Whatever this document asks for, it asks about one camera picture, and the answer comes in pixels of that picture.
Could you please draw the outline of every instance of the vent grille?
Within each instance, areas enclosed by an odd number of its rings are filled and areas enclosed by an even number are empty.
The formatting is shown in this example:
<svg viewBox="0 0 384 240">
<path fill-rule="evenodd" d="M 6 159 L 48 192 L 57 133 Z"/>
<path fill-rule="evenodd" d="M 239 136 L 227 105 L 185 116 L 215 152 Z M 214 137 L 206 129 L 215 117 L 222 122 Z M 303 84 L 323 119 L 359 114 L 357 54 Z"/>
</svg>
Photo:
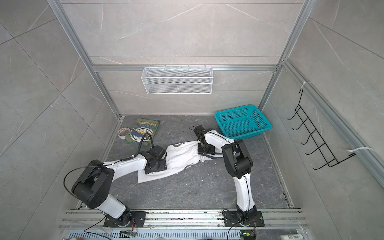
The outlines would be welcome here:
<svg viewBox="0 0 384 240">
<path fill-rule="evenodd" d="M 120 230 L 112 230 L 112 233 L 108 235 L 101 230 L 91 230 L 92 232 L 104 235 L 113 240 L 123 239 L 135 239 L 135 240 L 155 240 L 159 237 L 165 238 L 166 240 L 180 240 L 181 238 L 189 239 L 227 239 L 228 230 L 139 230 L 139 233 L 134 237 L 119 238 Z M 71 238 L 82 238 L 83 240 L 99 240 L 105 239 L 102 236 L 96 234 L 85 233 L 81 230 L 72 230 L 68 236 Z M 232 229 L 229 232 L 228 238 L 231 240 L 240 240 L 240 230 Z"/>
</svg>

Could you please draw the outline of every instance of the cable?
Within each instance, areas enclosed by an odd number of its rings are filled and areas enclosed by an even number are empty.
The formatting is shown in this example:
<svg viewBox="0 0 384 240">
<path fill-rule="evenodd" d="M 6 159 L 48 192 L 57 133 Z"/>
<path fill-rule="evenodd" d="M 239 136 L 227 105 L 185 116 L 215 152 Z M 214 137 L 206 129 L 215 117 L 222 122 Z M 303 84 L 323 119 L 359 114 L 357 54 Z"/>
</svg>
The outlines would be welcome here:
<svg viewBox="0 0 384 240">
<path fill-rule="evenodd" d="M 139 233 L 139 229 L 137 228 L 136 222 L 135 222 L 135 227 L 136 227 L 136 236 L 137 236 L 137 234 Z"/>
<path fill-rule="evenodd" d="M 227 232 L 227 240 L 229 240 L 229 239 L 228 239 L 228 235 L 229 235 L 229 231 L 231 230 L 231 228 L 233 228 L 236 224 L 238 224 L 238 223 L 240 223 L 240 222 L 241 222 L 241 220 L 238 221 L 237 223 L 233 224 L 232 227 L 229 228 L 229 230 L 228 230 L 228 232 Z"/>
<path fill-rule="evenodd" d="M 228 209 L 223 209 L 223 210 L 221 211 L 221 214 L 223 214 L 223 218 L 224 218 L 224 220 L 227 220 L 228 218 L 226 218 L 226 217 L 224 216 L 224 212 L 225 212 L 225 211 L 229 212 Z"/>
<path fill-rule="evenodd" d="M 69 173 L 67 173 L 67 175 L 65 175 L 65 177 L 64 177 L 64 179 L 63 179 L 63 185 L 64 185 L 65 190 L 67 190 L 67 192 L 68 192 L 72 197 L 74 197 L 74 198 L 76 198 L 76 199 L 78 199 L 78 198 L 76 197 L 76 195 L 74 195 L 72 192 L 70 192 L 70 191 L 68 190 L 68 188 L 66 187 L 66 185 L 65 185 L 65 179 L 67 178 L 68 174 L 70 174 L 71 172 L 73 172 L 73 171 L 75 171 L 75 170 L 77 170 L 77 169 L 86 168 L 86 167 L 97 167 L 97 166 L 85 166 L 85 167 L 78 167 L 78 168 L 75 168 L 75 169 L 71 170 Z"/>
<path fill-rule="evenodd" d="M 106 217 L 106 216 L 104 216 L 104 218 L 103 218 L 103 219 L 101 219 L 99 222 L 97 222 L 97 223 L 93 224 L 92 226 L 90 226 L 89 228 L 87 228 L 86 230 L 84 230 L 84 232 L 86 232 L 86 233 L 91 233 L 91 234 L 95 234 L 95 235 L 99 235 L 99 236 L 102 236 L 102 237 L 104 237 L 104 238 L 106 238 L 106 239 L 108 239 L 108 240 L 112 240 L 111 238 L 109 238 L 109 237 L 106 237 L 106 236 L 104 236 L 104 235 L 101 235 L 101 234 L 98 234 L 98 233 L 94 233 L 94 232 L 87 232 L 87 230 L 88 230 L 88 229 L 90 229 L 90 228 L 94 227 L 95 225 L 97 225 L 97 224 L 99 224 L 101 221 L 103 221 L 103 220 L 105 219 L 105 217 Z"/>
<path fill-rule="evenodd" d="M 136 151 L 136 153 L 135 153 L 133 156 L 131 156 L 131 157 L 127 157 L 127 158 L 120 159 L 120 160 L 117 161 L 117 162 L 124 162 L 124 161 L 128 161 L 128 160 L 131 160 L 131 159 L 134 159 L 135 157 L 137 157 L 137 156 L 139 155 L 139 153 L 140 153 L 141 145 L 142 145 L 143 140 L 144 140 L 144 137 L 145 137 L 146 135 L 149 136 L 149 140 L 151 141 L 152 148 L 154 148 L 155 146 L 154 146 L 154 144 L 153 144 L 152 136 L 151 136 L 151 134 L 150 134 L 149 132 L 146 132 L 146 133 L 144 133 L 144 135 L 141 137 L 141 140 L 140 140 L 139 146 L 137 147 L 137 151 Z"/>
<path fill-rule="evenodd" d="M 131 232 L 133 232 L 133 226 L 135 224 L 135 219 L 134 218 L 132 218 L 132 219 L 133 219 L 133 223 L 132 223 L 132 230 L 131 230 Z"/>
<path fill-rule="evenodd" d="M 256 231 L 256 221 L 253 220 L 253 223 L 255 224 L 255 227 L 253 228 L 253 232 L 252 233 L 255 233 L 255 231 Z"/>
<path fill-rule="evenodd" d="M 245 177 L 245 183 L 247 184 L 247 191 L 248 191 L 248 212 L 249 212 L 249 204 L 250 204 L 250 198 L 251 196 L 249 196 L 249 189 L 248 189 L 248 182 L 247 182 L 247 177 Z"/>
<path fill-rule="evenodd" d="M 223 157 L 214 157 L 214 156 L 211 156 L 211 155 L 208 155 L 208 154 L 200 154 L 200 155 L 204 156 L 204 157 L 209 157 L 210 159 L 223 158 Z"/>
<path fill-rule="evenodd" d="M 233 155 L 233 157 L 234 157 L 234 159 L 236 159 L 236 156 L 235 156 L 235 154 L 233 153 L 235 150 L 233 149 L 233 146 L 231 145 L 231 143 L 228 141 L 228 138 L 223 138 L 222 136 L 220 136 L 220 135 L 217 135 L 217 134 L 214 134 L 213 132 L 207 132 L 207 133 L 210 133 L 210 134 L 213 134 L 213 135 L 216 135 L 216 136 L 218 136 L 218 137 L 221 137 L 222 139 L 224 139 L 224 140 L 226 140 L 228 143 L 229 143 L 229 145 L 231 146 L 231 149 L 232 149 L 232 155 Z"/>
</svg>

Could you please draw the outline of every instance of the black mounting plate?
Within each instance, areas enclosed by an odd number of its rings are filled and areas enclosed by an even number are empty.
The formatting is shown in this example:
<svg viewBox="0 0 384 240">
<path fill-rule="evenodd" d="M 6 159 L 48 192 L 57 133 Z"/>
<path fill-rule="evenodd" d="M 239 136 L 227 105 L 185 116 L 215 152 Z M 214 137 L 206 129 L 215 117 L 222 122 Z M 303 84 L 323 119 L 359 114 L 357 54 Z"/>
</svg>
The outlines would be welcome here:
<svg viewBox="0 0 384 240">
<path fill-rule="evenodd" d="M 239 219 L 237 218 L 236 211 L 223 211 L 224 216 L 224 224 L 226 227 L 242 227 L 239 223 Z M 246 225 L 250 224 L 250 227 L 254 226 L 253 220 L 256 222 L 256 227 L 264 227 L 264 218 L 263 214 L 260 211 L 256 211 L 256 215 L 250 218 Z"/>
<path fill-rule="evenodd" d="M 147 212 L 143 211 L 143 212 L 135 212 L 135 211 L 131 211 L 131 215 L 132 215 L 132 218 L 135 219 L 135 227 L 143 227 L 144 226 L 144 221 L 145 221 L 145 215 L 147 214 Z M 133 221 L 130 221 L 128 223 L 128 225 L 126 225 L 125 227 L 132 227 L 132 223 Z M 107 214 L 107 216 L 105 217 L 105 222 L 104 222 L 104 227 L 120 227 L 118 224 L 116 224 L 116 220 L 109 216 Z"/>
<path fill-rule="evenodd" d="M 197 154 L 214 154 L 215 146 L 208 144 L 207 147 L 203 147 L 201 143 L 197 145 Z"/>
</svg>

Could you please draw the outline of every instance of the printed graphic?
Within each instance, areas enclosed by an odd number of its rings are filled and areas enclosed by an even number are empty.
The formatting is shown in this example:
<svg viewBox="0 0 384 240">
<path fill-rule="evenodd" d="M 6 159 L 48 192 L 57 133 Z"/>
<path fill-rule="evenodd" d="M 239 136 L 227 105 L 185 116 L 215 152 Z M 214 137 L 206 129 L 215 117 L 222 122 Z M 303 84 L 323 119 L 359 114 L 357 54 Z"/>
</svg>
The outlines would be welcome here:
<svg viewBox="0 0 384 240">
<path fill-rule="evenodd" d="M 141 127 L 141 128 L 132 128 L 130 131 L 129 135 L 135 142 L 140 142 L 141 138 L 145 133 L 149 133 L 151 136 L 153 135 L 153 131 L 149 128 L 146 127 Z M 149 142 L 148 138 L 144 138 L 143 142 Z"/>
</svg>

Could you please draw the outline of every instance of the black wire hook rack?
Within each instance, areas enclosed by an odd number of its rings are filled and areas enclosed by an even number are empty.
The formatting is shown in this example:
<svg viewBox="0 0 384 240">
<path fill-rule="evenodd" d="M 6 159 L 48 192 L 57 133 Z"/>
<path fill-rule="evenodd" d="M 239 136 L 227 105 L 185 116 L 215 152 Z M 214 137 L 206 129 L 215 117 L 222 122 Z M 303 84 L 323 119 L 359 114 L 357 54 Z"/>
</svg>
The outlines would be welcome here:
<svg viewBox="0 0 384 240">
<path fill-rule="evenodd" d="M 296 131 L 296 130 L 298 130 L 301 126 L 305 126 L 305 128 L 307 129 L 307 131 L 308 131 L 308 133 L 309 133 L 309 136 L 308 136 L 308 138 L 307 138 L 307 141 L 306 141 L 305 143 L 302 143 L 302 142 L 301 142 L 301 144 L 302 144 L 302 145 L 307 144 L 308 141 L 309 141 L 309 139 L 312 138 L 313 142 L 315 143 L 315 145 L 316 145 L 316 147 L 317 147 L 317 148 L 316 148 L 315 150 L 313 150 L 311 153 L 305 153 L 305 154 L 306 154 L 306 155 L 311 155 L 311 154 L 313 154 L 314 152 L 316 152 L 317 150 L 319 150 L 319 152 L 321 153 L 321 156 L 322 156 L 323 159 L 325 160 L 326 164 L 322 165 L 322 166 L 319 167 L 319 168 L 313 168 L 313 169 L 314 169 L 314 170 L 318 170 L 318 169 L 320 169 L 320 168 L 322 168 L 322 167 L 325 167 L 326 165 L 328 165 L 328 167 L 333 167 L 333 166 L 335 166 L 335 165 L 337 165 L 337 164 L 340 164 L 340 163 L 344 162 L 345 160 L 347 160 L 347 159 L 349 159 L 349 158 L 355 156 L 356 154 L 355 154 L 355 153 L 352 153 L 352 154 L 348 155 L 347 158 L 345 158 L 345 159 L 343 159 L 343 160 L 341 160 L 341 161 L 337 160 L 337 158 L 335 157 L 335 155 L 333 154 L 333 152 L 332 152 L 331 149 L 329 148 L 328 144 L 325 142 L 325 140 L 323 139 L 323 137 L 321 136 L 321 134 L 319 133 L 319 131 L 317 130 L 317 128 L 315 127 L 315 125 L 313 124 L 313 122 L 311 121 L 311 119 L 308 117 L 307 113 L 304 111 L 304 109 L 303 109 L 303 108 L 301 107 L 301 105 L 300 105 L 301 97 L 303 96 L 303 89 L 300 89 L 299 94 L 301 94 L 301 95 L 300 95 L 299 103 L 297 104 L 297 106 L 296 106 L 296 108 L 295 108 L 295 114 L 294 114 L 291 118 L 289 118 L 289 119 L 287 118 L 287 120 L 292 120 L 296 115 L 300 118 L 300 120 L 301 120 L 301 125 L 300 125 L 298 128 L 296 128 L 296 129 L 294 129 L 294 128 L 292 128 L 292 129 L 293 129 L 294 131 Z M 304 119 L 304 120 L 303 120 L 303 118 L 298 114 L 298 112 L 299 112 L 300 109 L 301 109 L 301 110 L 303 111 L 303 113 L 305 114 L 305 119 Z M 314 128 L 313 131 L 309 131 L 308 126 L 305 124 L 306 121 L 307 121 L 307 122 L 309 121 L 310 124 L 313 126 L 313 128 Z M 321 140 L 323 141 L 321 144 L 318 144 L 318 143 L 316 142 L 316 140 L 314 139 L 314 137 L 313 137 L 313 134 L 314 134 L 314 133 L 317 133 L 317 134 L 320 136 Z M 330 161 L 327 161 L 327 159 L 326 159 L 325 156 L 324 156 L 323 151 L 321 150 L 321 147 L 323 147 L 324 145 L 325 145 L 325 147 L 328 148 L 329 152 L 331 153 L 331 155 L 332 155 L 332 157 L 333 157 L 333 159 L 330 160 Z"/>
</svg>

